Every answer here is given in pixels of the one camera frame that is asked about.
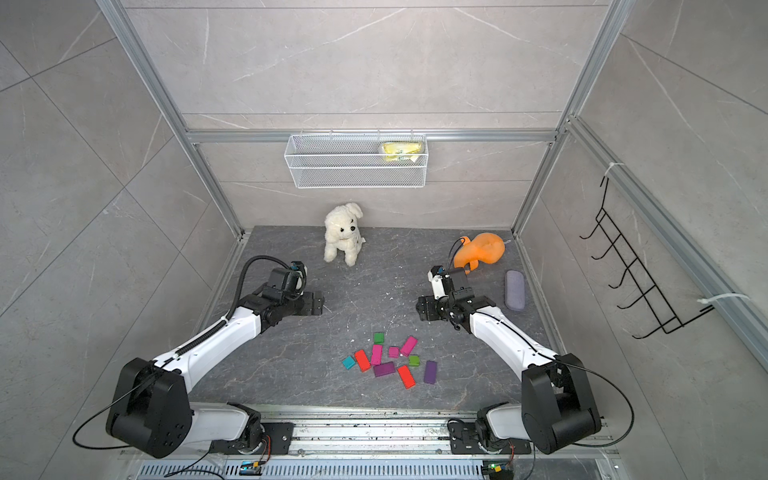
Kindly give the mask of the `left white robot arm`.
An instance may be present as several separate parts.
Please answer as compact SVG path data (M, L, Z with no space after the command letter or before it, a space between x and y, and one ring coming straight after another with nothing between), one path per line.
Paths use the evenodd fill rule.
M304 263L275 264L250 294L240 276L229 310L216 323L152 360L124 365L106 419L108 435L154 458L199 443L245 454L266 446L256 410L236 402L193 403L189 395L216 365L284 318L321 315L324 298L305 290Z

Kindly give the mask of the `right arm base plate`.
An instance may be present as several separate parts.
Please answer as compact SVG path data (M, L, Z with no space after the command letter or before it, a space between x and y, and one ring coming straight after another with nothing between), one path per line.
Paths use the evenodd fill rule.
M450 450L453 455L531 454L532 444L521 439L493 439L486 427L477 429L476 422L451 418L446 424Z

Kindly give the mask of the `long magenta block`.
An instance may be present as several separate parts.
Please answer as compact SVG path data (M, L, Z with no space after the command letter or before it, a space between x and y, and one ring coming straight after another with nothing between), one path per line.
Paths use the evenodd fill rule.
M418 339L413 336L409 336L399 349L400 354L402 356L410 356L417 344Z

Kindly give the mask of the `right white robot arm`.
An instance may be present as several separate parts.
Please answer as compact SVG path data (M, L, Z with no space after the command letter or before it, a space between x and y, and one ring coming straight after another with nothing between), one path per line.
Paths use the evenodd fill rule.
M519 404L500 403L478 411L475 429L483 449L496 451L507 440L524 440L550 454L601 430L601 415L580 359L539 344L489 299L422 296L416 311L423 321L446 321L482 340L520 379Z

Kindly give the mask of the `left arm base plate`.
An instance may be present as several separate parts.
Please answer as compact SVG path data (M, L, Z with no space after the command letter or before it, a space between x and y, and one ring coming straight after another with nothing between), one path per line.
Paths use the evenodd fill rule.
M256 427L247 427L246 432L237 440L213 441L211 453L226 455L287 455L294 433L294 423L261 423Z

